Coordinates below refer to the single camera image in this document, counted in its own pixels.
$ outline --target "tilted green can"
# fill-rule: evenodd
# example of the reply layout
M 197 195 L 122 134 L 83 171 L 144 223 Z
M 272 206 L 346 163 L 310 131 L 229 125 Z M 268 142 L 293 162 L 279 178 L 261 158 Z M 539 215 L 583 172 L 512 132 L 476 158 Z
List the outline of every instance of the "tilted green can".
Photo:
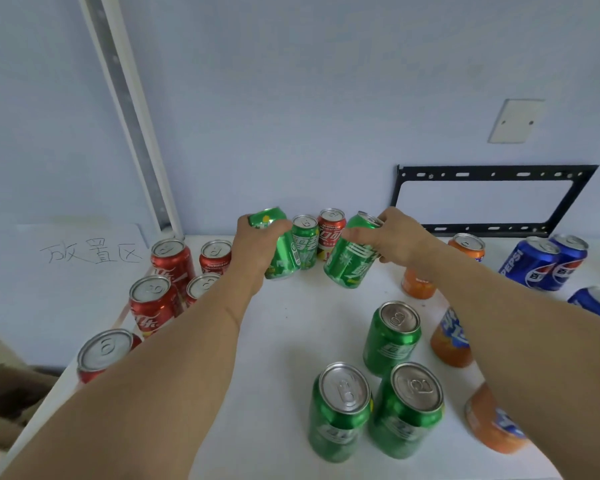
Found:
M 264 209 L 257 214 L 249 216 L 249 225 L 258 229 L 264 229 L 273 222 L 286 219 L 287 215 L 279 207 Z M 278 238 L 276 252 L 273 254 L 271 264 L 264 273 L 268 280 L 286 278 L 300 269 L 300 255 L 296 249 L 291 231 L 282 234 Z
M 369 433 L 383 453 L 408 458 L 441 420 L 445 410 L 442 386 L 419 363 L 396 365 L 382 380 Z
M 362 358 L 376 376 L 385 377 L 405 362 L 422 336 L 420 316 L 401 301 L 387 301 L 371 318 Z
M 318 247 L 318 220 L 311 216 L 294 217 L 291 234 L 294 236 L 296 249 L 300 253 L 300 269 L 311 269 L 316 261 Z
M 332 363 L 313 382 L 309 412 L 313 450 L 332 463 L 348 459 L 358 448 L 373 407 L 362 372 L 343 362 Z
M 377 217 L 360 211 L 349 219 L 347 227 L 375 229 L 383 224 Z M 344 288 L 357 288 L 377 257 L 378 253 L 371 246 L 355 244 L 341 237 L 324 264 L 324 272 Z

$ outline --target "coca-cola can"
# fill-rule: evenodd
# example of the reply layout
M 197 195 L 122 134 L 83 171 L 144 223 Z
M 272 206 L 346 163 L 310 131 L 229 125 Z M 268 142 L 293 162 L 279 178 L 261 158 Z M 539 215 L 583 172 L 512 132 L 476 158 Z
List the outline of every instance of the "coca-cola can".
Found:
M 344 212 L 340 209 L 324 209 L 318 217 L 320 236 L 318 237 L 318 259 L 327 261 L 336 242 L 347 225 Z
M 231 263 L 231 242 L 209 241 L 200 250 L 200 267 L 203 273 L 224 274 Z
M 144 338 L 182 313 L 175 286 L 159 274 L 145 276 L 131 286 L 129 306 Z
M 78 352 L 78 378 L 87 384 L 141 343 L 140 337 L 123 328 L 101 331 Z
M 199 277 L 193 278 L 187 286 L 187 294 L 184 300 L 187 306 L 192 306 L 197 300 L 206 293 L 211 285 L 220 279 L 217 273 L 200 274 Z
M 181 296 L 187 283 L 196 277 L 191 250 L 179 239 L 163 239 L 151 248 L 151 263 L 158 274 L 168 276 Z

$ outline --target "black metal frame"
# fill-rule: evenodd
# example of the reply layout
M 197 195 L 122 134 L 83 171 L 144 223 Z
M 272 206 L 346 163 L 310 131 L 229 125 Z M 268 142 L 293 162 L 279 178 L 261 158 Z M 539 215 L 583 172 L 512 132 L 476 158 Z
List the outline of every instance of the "black metal frame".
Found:
M 562 198 L 547 222 L 491 224 L 426 224 L 424 228 L 437 236 L 469 232 L 480 237 L 547 237 L 567 213 L 598 165 L 488 165 L 488 166 L 400 166 L 396 168 L 391 205 L 398 202 L 405 182 L 455 181 L 501 182 L 506 180 L 570 180 L 571 188 Z

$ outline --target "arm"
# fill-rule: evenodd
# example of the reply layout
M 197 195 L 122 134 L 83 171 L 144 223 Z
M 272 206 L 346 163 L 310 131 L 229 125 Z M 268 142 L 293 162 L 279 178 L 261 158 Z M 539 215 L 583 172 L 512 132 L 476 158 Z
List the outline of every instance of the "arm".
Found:
M 290 227 L 241 217 L 227 273 L 62 405 L 1 480 L 187 478 L 229 387 L 244 312 Z
M 600 317 L 494 273 L 394 207 L 380 218 L 342 236 L 435 283 L 503 409 L 565 478 L 600 479 Z

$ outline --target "white outlet cover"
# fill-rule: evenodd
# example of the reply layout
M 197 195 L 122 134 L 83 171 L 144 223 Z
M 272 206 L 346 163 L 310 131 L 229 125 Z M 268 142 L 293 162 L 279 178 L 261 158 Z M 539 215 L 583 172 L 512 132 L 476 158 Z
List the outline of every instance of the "white outlet cover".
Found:
M 489 136 L 489 143 L 524 143 L 538 124 L 544 99 L 506 99 Z

